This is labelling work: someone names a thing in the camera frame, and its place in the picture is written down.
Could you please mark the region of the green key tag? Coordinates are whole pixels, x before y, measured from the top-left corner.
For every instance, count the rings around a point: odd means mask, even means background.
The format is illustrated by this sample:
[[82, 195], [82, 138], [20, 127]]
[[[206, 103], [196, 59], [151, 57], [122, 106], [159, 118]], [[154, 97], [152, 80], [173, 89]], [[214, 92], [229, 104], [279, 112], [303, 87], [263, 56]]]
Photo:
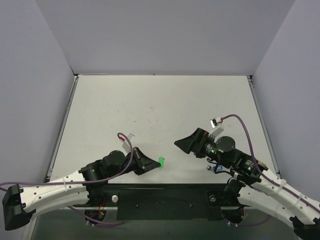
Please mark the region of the green key tag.
[[164, 157], [159, 157], [158, 158], [158, 162], [160, 164], [160, 168], [163, 168], [164, 167], [165, 158]]

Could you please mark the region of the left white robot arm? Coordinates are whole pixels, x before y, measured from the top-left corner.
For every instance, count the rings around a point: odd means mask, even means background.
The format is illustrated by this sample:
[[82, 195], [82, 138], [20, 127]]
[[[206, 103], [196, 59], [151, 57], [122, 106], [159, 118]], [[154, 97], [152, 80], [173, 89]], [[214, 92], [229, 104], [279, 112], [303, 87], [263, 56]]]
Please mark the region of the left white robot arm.
[[72, 205], [99, 205], [103, 193], [96, 188], [123, 174], [134, 172], [143, 175], [161, 167], [137, 147], [124, 154], [110, 152], [102, 159], [54, 181], [46, 183], [10, 183], [2, 199], [4, 228], [19, 229], [31, 219], [52, 210]]

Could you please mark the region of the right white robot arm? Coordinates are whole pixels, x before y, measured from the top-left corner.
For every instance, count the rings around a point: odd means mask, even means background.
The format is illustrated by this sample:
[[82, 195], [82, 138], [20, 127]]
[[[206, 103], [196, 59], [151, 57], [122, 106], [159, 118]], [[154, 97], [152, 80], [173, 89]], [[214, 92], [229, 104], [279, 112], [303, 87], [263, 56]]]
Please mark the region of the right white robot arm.
[[207, 158], [227, 169], [231, 175], [223, 192], [230, 205], [254, 207], [288, 224], [302, 240], [320, 238], [320, 203], [290, 186], [263, 162], [236, 149], [229, 136], [197, 128], [190, 136], [174, 144], [186, 154]]

